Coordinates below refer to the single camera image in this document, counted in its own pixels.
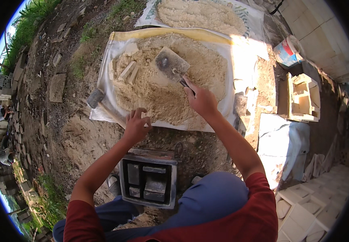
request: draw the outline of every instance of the shoe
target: shoe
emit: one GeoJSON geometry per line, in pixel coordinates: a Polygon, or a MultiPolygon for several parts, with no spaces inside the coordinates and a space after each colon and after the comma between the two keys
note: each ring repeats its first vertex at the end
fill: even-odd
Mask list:
{"type": "Polygon", "coordinates": [[[107,177],[106,182],[107,187],[109,188],[111,194],[114,195],[114,197],[122,195],[121,184],[119,183],[119,177],[117,175],[110,174],[109,177],[107,177]]]}

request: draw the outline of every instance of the sky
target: sky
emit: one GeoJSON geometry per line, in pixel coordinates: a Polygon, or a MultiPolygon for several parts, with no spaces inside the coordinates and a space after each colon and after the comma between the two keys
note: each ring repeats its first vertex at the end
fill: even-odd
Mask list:
{"type": "MultiPolygon", "coordinates": [[[[25,3],[29,3],[31,0],[24,0],[21,5],[18,7],[17,11],[14,13],[14,15],[12,16],[12,18],[9,20],[9,22],[7,23],[6,25],[6,32],[10,32],[10,33],[15,33],[16,30],[15,28],[11,28],[12,26],[12,23],[17,19],[17,17],[20,16],[20,11],[22,9],[25,8],[25,3]]],[[[2,55],[2,51],[3,51],[3,48],[5,47],[5,37],[4,37],[4,34],[5,32],[1,35],[1,38],[0,38],[0,58],[1,58],[1,55],[2,55]]]]}

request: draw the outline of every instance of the trowel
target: trowel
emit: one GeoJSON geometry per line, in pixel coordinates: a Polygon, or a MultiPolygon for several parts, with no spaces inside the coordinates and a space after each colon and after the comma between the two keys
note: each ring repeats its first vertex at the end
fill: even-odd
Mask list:
{"type": "Polygon", "coordinates": [[[163,47],[158,53],[155,65],[171,82],[179,82],[184,87],[189,87],[182,76],[188,71],[190,64],[168,47],[163,47]]]}

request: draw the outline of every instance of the soil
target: soil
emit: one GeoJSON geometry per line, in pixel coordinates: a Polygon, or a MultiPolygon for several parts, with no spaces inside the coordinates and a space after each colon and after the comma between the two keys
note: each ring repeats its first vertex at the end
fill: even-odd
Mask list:
{"type": "MultiPolygon", "coordinates": [[[[98,29],[105,28],[107,13],[114,2],[109,1],[105,5],[103,0],[64,0],[59,4],[56,11],[43,22],[30,46],[24,70],[27,80],[26,83],[21,83],[17,94],[21,123],[25,128],[23,140],[32,156],[32,175],[37,177],[42,166],[44,172],[50,174],[56,184],[61,185],[65,195],[71,194],[75,182],[86,168],[123,135],[123,129],[118,124],[90,120],[90,109],[86,104],[87,97],[96,87],[100,63],[110,33],[92,38],[83,44],[79,43],[86,23],[90,22],[98,29]],[[84,7],[87,7],[86,14],[78,17],[84,7]],[[65,22],[72,27],[69,36],[62,42],[50,43],[57,36],[58,27],[65,22]],[[52,60],[57,53],[62,55],[62,59],[55,67],[52,60]],[[70,64],[82,56],[86,64],[84,77],[79,79],[74,76],[70,64]],[[67,75],[63,102],[50,102],[50,82],[55,74],[60,73],[67,75]]],[[[121,31],[134,30],[133,22],[140,15],[141,12],[125,20],[121,31]]],[[[272,106],[271,112],[276,113],[277,93],[281,93],[278,89],[282,89],[281,83],[286,83],[286,71],[276,64],[272,55],[273,46],[267,46],[269,61],[258,60],[259,81],[257,87],[251,90],[254,94],[258,92],[258,97],[253,113],[246,116],[247,120],[243,118],[244,123],[252,122],[254,125],[252,133],[246,134],[245,138],[255,149],[258,143],[260,113],[268,112],[258,105],[272,106]]],[[[314,153],[326,154],[335,133],[337,97],[335,98],[335,94],[328,87],[326,83],[322,87],[320,122],[309,124],[311,145],[308,160],[314,153]]],[[[240,175],[232,167],[227,151],[215,133],[154,127],[147,138],[136,144],[136,147],[173,151],[178,142],[183,143],[184,155],[177,170],[177,199],[188,188],[191,178],[197,174],[227,171],[240,175]]],[[[118,173],[119,168],[116,167],[114,172],[118,173]]],[[[105,184],[94,196],[96,206],[112,199],[113,196],[105,184]]],[[[158,225],[175,212],[176,210],[146,207],[143,215],[121,228],[158,225]]]]}

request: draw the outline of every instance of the sand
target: sand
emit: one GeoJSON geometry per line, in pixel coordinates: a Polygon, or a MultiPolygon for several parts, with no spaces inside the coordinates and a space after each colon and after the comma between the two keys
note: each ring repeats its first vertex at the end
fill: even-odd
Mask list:
{"type": "Polygon", "coordinates": [[[197,85],[211,90],[218,101],[225,97],[227,60],[198,41],[180,34],[165,34],[141,39],[139,51],[132,56],[122,54],[116,61],[113,80],[118,106],[125,110],[145,107],[152,122],[166,121],[172,125],[192,123],[200,116],[189,106],[184,88],[160,75],[153,62],[162,47],[167,46],[190,64],[187,75],[197,85]],[[131,62],[137,62],[138,76],[133,85],[116,77],[131,62]]]}
{"type": "Polygon", "coordinates": [[[170,27],[199,27],[228,36],[246,32],[244,22],[231,7],[210,1],[163,0],[157,12],[170,27]]]}

